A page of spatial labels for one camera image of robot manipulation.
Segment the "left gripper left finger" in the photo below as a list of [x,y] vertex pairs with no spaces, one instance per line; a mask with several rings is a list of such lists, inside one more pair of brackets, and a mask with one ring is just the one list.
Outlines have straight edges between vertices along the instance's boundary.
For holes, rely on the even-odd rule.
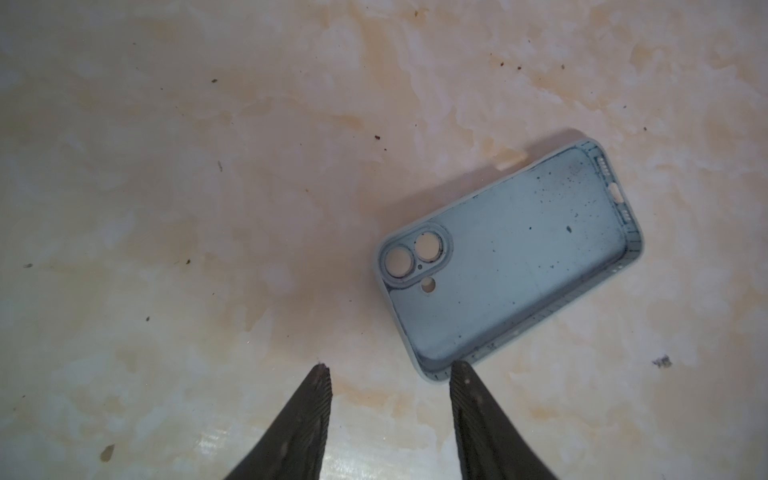
[[332,403],[329,368],[312,367],[253,449],[229,479],[318,479]]

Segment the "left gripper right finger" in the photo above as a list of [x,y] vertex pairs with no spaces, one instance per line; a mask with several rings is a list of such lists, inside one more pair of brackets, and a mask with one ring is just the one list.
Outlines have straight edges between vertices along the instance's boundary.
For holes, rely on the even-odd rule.
[[553,479],[466,361],[451,366],[450,399],[464,479]]

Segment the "light blue case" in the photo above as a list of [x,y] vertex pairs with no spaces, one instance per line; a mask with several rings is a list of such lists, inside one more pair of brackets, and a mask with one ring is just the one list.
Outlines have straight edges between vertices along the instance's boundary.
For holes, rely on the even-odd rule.
[[390,233],[374,271],[415,369],[443,382],[643,250],[606,151],[583,138]]

